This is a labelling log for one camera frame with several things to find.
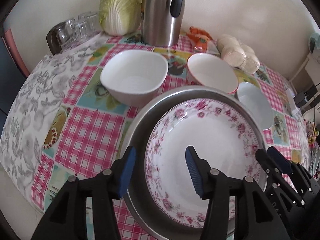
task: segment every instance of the tablecloth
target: tablecloth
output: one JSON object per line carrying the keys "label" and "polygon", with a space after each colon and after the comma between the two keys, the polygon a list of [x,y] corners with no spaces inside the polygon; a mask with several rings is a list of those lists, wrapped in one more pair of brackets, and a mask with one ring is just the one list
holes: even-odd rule
{"label": "tablecloth", "polygon": [[[139,32],[124,37],[100,35],[84,46],[46,56],[17,95],[0,140],[0,160],[20,192],[45,211],[68,176],[93,177],[119,157],[122,142],[138,109],[115,100],[100,83],[106,62],[126,49],[160,53],[169,73],[158,94],[186,85],[186,61],[194,53],[184,34],[172,48],[140,41]],[[254,75],[235,69],[240,82],[251,82],[267,97],[274,125],[263,131],[269,146],[287,158],[310,165],[302,116],[292,116],[279,73],[261,64]],[[122,239],[151,239],[132,218],[123,200],[114,201]],[[87,200],[88,238],[92,239],[92,203]]]}

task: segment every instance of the floral plate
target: floral plate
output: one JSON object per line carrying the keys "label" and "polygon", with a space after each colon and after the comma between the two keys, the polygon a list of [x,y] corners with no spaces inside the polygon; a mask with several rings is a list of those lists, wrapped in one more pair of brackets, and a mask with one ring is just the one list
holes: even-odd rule
{"label": "floral plate", "polygon": [[[231,106],[207,98],[183,102],[169,110],[153,129],[146,149],[145,175],[153,200],[171,219],[189,227],[203,227],[208,200],[193,187],[185,150],[193,145],[229,177],[246,175],[256,181],[260,165],[255,160],[258,140],[248,122]],[[235,216],[230,198],[229,219]]]}

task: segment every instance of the metal bowl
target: metal bowl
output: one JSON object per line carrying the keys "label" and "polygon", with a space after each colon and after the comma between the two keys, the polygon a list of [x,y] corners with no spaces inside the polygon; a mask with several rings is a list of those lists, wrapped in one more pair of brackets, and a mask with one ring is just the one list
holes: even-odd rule
{"label": "metal bowl", "polygon": [[[259,148],[265,148],[263,135],[250,113],[232,96],[222,91],[203,87],[185,86],[170,90],[148,103],[133,120],[121,147],[121,157],[127,146],[137,149],[137,159],[133,170],[128,194],[124,201],[134,219],[150,235],[159,240],[194,240],[199,239],[202,228],[191,228],[175,222],[165,215],[151,197],[145,178],[144,157],[149,136],[160,118],[172,107],[194,98],[210,98],[224,102],[237,110],[250,124],[259,142]],[[261,169],[259,186],[263,189],[266,174]],[[235,219],[228,225],[228,236],[233,234]]]}

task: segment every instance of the pink floral pattern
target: pink floral pattern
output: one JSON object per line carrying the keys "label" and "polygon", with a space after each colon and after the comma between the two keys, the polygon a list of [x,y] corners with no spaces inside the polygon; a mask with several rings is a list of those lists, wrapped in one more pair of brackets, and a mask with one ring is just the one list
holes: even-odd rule
{"label": "pink floral pattern", "polygon": [[[183,225],[203,227],[205,214],[189,214],[179,203],[172,202],[170,193],[162,187],[161,168],[157,165],[166,133],[178,122],[194,114],[198,118],[224,118],[229,122],[230,129],[237,131],[238,139],[243,141],[244,157],[248,159],[245,166],[246,174],[258,181],[261,167],[255,160],[255,152],[259,146],[252,128],[244,117],[225,103],[206,98],[188,100],[169,110],[159,120],[150,135],[145,155],[145,175],[149,191],[158,207],[171,219]],[[235,210],[235,200],[230,198],[229,219],[235,216]]]}

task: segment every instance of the cabbage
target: cabbage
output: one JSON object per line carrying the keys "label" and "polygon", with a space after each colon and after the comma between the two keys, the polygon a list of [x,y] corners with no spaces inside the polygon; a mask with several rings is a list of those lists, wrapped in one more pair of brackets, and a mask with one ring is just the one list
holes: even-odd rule
{"label": "cabbage", "polygon": [[141,22],[141,0],[100,0],[99,21],[110,35],[132,33]]}

